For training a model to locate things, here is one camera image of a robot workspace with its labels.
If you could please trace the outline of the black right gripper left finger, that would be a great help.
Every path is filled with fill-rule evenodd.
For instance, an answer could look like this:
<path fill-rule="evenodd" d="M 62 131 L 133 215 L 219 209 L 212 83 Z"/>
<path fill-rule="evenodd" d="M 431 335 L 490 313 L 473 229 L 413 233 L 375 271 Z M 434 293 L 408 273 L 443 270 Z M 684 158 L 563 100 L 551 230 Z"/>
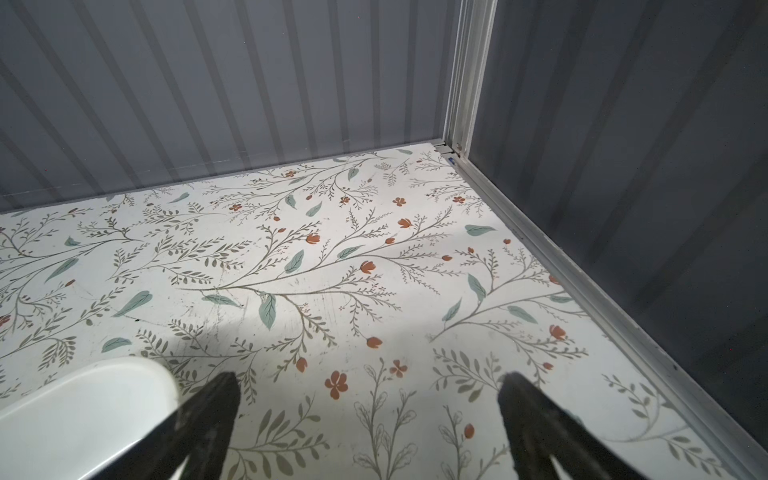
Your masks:
<path fill-rule="evenodd" d="M 97 479 L 218 479 L 241 400 L 232 372 L 218 374 Z"/>

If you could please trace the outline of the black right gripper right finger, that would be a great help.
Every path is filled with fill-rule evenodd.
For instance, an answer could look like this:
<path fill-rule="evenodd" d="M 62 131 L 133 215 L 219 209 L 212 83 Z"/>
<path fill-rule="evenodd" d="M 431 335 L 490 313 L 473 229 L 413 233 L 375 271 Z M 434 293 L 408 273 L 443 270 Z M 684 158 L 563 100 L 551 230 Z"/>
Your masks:
<path fill-rule="evenodd" d="M 520 479 L 641 479 L 565 410 L 518 372 L 503 376 L 497 402 Z"/>

